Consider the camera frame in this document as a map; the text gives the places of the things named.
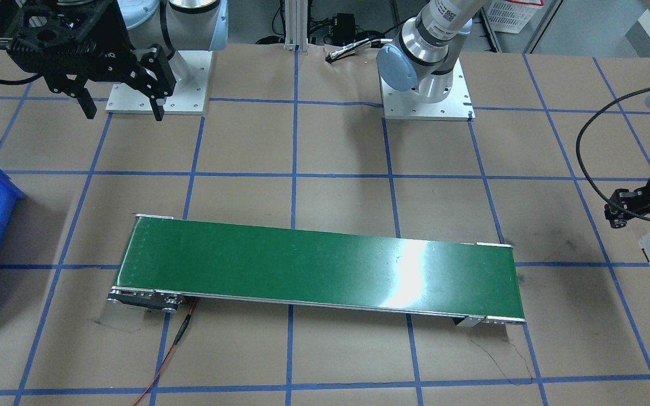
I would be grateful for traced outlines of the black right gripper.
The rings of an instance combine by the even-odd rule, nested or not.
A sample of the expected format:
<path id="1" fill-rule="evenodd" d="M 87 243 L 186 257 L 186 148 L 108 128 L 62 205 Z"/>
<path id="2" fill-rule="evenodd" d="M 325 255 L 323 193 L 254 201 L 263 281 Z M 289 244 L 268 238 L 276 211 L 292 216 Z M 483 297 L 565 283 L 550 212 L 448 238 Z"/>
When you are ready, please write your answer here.
<path id="1" fill-rule="evenodd" d="M 177 83 L 160 45 L 134 63 L 116 1 L 26 1 L 7 53 L 23 71 L 42 75 L 52 93 L 76 100 L 87 119 L 97 113 L 87 81 L 123 82 L 128 77 L 129 87 L 147 98 L 158 122 Z"/>

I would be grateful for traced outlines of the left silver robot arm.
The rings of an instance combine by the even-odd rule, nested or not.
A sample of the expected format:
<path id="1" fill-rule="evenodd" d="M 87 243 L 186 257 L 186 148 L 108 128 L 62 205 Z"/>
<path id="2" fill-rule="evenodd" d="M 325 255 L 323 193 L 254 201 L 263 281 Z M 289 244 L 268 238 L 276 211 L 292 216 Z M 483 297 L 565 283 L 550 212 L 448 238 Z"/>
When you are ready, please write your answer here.
<path id="1" fill-rule="evenodd" d="M 396 91 L 416 91 L 422 82 L 436 74 L 448 74 L 458 59 L 458 37 L 469 33 L 468 21 L 484 5 L 483 1 L 430 1 L 420 12 L 397 25 L 399 33 L 377 54 L 377 69 L 382 80 Z M 624 228 L 630 219 L 650 222 L 650 177 L 640 188 L 626 188 L 605 195 L 594 183 L 581 157 L 581 142 L 588 127 L 609 109 L 637 95 L 646 95 L 650 109 L 650 87 L 609 102 L 581 127 L 576 137 L 576 160 L 594 192 L 604 201 L 604 216 L 611 228 Z"/>

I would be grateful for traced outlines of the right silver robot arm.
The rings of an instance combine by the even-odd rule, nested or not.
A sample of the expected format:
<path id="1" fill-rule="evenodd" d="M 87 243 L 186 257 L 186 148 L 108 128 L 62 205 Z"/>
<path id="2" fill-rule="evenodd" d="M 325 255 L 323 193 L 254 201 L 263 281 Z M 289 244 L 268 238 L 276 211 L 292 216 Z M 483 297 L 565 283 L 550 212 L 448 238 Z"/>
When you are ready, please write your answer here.
<path id="1" fill-rule="evenodd" d="M 113 114 L 205 112 L 214 52 L 225 48 L 225 1 L 27 1 L 5 47 L 24 72 L 97 108 L 88 82 L 112 85 Z"/>

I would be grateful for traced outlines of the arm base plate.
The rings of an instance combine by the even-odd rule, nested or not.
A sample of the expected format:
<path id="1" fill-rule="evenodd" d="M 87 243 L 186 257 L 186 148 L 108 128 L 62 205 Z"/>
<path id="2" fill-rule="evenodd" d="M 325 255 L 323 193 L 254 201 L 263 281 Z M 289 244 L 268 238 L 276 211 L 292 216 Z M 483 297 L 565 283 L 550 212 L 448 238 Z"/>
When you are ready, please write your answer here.
<path id="1" fill-rule="evenodd" d="M 169 62 L 171 75 L 147 70 L 147 78 L 157 80 L 135 90 L 127 84 L 115 84 L 106 111 L 113 114 L 150 114 L 160 109 L 165 114 L 204 116 L 207 110 L 213 51 L 177 51 Z"/>
<path id="2" fill-rule="evenodd" d="M 472 106 L 461 61 L 445 75 L 430 75 L 414 90 L 398 91 L 381 79 L 386 119 L 472 121 Z"/>

